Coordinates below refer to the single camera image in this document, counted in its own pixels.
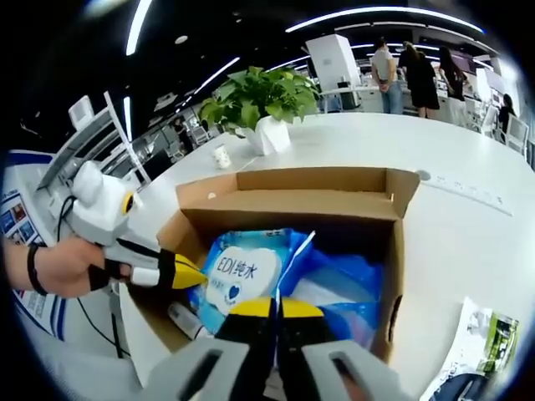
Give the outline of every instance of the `white flower pot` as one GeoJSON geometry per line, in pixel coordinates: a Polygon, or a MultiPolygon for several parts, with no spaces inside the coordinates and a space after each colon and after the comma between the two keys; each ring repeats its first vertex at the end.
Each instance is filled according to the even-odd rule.
{"type": "Polygon", "coordinates": [[[238,133],[245,135],[259,155],[282,152],[291,145],[288,126],[284,121],[276,121],[272,116],[261,118],[254,131],[243,128],[238,133]]]}

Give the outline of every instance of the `paper cup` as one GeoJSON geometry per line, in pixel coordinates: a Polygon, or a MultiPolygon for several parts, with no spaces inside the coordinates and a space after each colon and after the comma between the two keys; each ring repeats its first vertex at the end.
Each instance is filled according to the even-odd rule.
{"type": "Polygon", "coordinates": [[[214,160],[217,163],[217,166],[220,169],[227,169],[231,166],[231,158],[228,155],[227,148],[225,145],[219,145],[217,146],[211,153],[214,160]]]}

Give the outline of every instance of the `green plant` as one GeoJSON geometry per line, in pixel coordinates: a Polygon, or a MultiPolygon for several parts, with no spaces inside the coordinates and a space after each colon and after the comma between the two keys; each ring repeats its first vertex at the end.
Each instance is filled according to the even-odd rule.
{"type": "Polygon", "coordinates": [[[306,114],[316,112],[316,86],[292,69],[264,72],[249,67],[228,78],[202,102],[200,116],[210,126],[220,124],[235,134],[237,128],[254,130],[257,122],[269,115],[291,124],[296,116],[303,120],[306,114]]]}

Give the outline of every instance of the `ceiling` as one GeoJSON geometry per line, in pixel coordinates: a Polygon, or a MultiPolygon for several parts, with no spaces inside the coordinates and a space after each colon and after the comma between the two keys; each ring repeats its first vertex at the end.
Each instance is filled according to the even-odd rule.
{"type": "MultiPolygon", "coordinates": [[[[133,131],[138,135],[144,132],[153,117],[156,99],[161,95],[169,92],[178,95],[176,102],[163,110],[164,113],[172,111],[192,90],[235,57],[240,60],[227,72],[248,65],[270,68],[306,55],[304,43],[324,34],[342,34],[351,44],[373,43],[377,37],[384,36],[388,42],[394,43],[410,40],[430,45],[447,44],[473,56],[489,52],[471,40],[429,28],[375,25],[335,30],[347,25],[373,22],[430,24],[498,48],[489,34],[439,18],[408,13],[349,15],[285,32],[288,27],[310,18],[355,7],[385,5],[385,2],[358,2],[355,6],[355,0],[214,3],[153,0],[142,25],[136,52],[127,57],[125,48],[138,0],[113,0],[114,6],[98,17],[91,14],[96,3],[71,0],[68,8],[48,7],[37,12],[39,17],[30,20],[36,24],[33,28],[37,27],[39,34],[28,41],[17,58],[18,105],[26,126],[39,132],[41,137],[30,135],[31,140],[24,141],[27,148],[57,150],[74,132],[67,110],[85,94],[89,95],[95,109],[103,107],[102,93],[105,90],[110,91],[118,104],[122,104],[125,96],[130,96],[133,131]],[[187,35],[188,40],[176,45],[175,40],[181,35],[187,35]]],[[[391,6],[433,9],[477,23],[465,10],[445,10],[441,3],[388,2],[391,6]]],[[[369,52],[369,48],[355,49],[354,55],[365,58],[369,52]]],[[[225,74],[222,74],[210,82],[194,96],[191,104],[209,96],[224,79],[225,74]]]]}

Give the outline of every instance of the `potted plant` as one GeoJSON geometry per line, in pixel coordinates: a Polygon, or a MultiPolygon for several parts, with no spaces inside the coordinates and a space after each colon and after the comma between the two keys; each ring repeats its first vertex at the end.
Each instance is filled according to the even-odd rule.
{"type": "Polygon", "coordinates": [[[247,138],[260,155],[290,146],[288,127],[295,117],[315,113],[318,90],[292,69],[264,72],[257,67],[228,75],[228,80],[202,103],[208,125],[247,138]]]}

